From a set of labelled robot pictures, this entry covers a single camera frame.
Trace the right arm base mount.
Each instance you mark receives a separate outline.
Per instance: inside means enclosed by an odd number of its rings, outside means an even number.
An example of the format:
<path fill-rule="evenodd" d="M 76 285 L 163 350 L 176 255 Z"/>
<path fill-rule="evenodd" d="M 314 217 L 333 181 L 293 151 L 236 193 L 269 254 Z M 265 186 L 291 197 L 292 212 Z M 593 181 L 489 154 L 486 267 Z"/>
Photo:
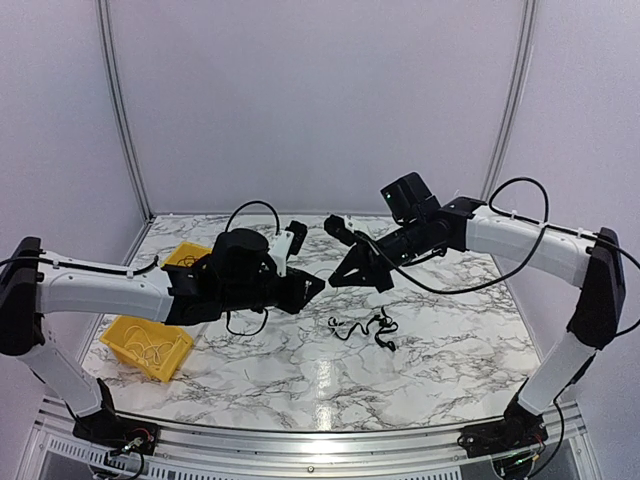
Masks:
<path fill-rule="evenodd" d="M 541 446 L 547 439 L 543 416 L 532 414 L 512 399 L 500 419 L 463 427 L 457 444 L 469 458 L 476 458 Z"/>

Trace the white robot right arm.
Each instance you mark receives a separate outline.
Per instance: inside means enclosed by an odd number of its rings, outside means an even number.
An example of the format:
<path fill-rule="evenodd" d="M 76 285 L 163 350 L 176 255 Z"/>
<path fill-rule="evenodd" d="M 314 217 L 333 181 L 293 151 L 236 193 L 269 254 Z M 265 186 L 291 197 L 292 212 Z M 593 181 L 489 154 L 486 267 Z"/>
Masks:
<path fill-rule="evenodd" d="M 532 267 L 579 289 L 565 333 L 496 425 L 495 438 L 502 446 L 519 446 L 534 431 L 533 417 L 576 382 L 619 334 L 626 284 L 617 234 L 607 228 L 582 233 L 465 196 L 441 204 L 415 172 L 387 185 L 381 194 L 398 226 L 382 238 L 374 239 L 347 216 L 325 220 L 325 232 L 349 248 L 329 278 L 331 286 L 385 292 L 394 286 L 393 272 L 403 274 L 427 256 L 455 250 L 515 261 L 519 270 Z"/>

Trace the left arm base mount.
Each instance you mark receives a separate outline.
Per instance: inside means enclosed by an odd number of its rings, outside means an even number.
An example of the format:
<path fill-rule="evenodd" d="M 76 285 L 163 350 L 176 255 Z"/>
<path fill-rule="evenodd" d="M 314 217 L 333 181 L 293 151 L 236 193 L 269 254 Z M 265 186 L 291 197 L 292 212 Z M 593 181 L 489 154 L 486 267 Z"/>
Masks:
<path fill-rule="evenodd" d="M 130 442 L 140 440 L 141 444 L 134 445 L 134 449 L 143 455 L 152 455 L 157 444 L 159 426 L 118 415 L 107 385 L 101 379 L 97 380 L 97 385 L 101 395 L 97 412 L 81 417 L 67 406 L 74 419 L 73 435 L 112 449 L 122 449 Z"/>

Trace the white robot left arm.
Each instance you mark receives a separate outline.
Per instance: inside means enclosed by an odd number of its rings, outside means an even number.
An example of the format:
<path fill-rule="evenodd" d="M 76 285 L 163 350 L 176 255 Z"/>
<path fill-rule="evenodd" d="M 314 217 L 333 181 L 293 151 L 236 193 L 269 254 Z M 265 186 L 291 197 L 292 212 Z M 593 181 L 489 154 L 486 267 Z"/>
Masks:
<path fill-rule="evenodd" d="M 108 387 L 56 345 L 48 313 L 80 312 L 138 317 L 170 326 L 213 322 L 236 311 L 275 308 L 299 313 L 324 280 L 288 266 L 305 236 L 286 230 L 268 241 L 256 231 L 223 232 L 190 266 L 83 263 L 23 238 L 1 263 L 1 353 L 15 357 L 49 386 L 106 445 L 125 438 Z"/>

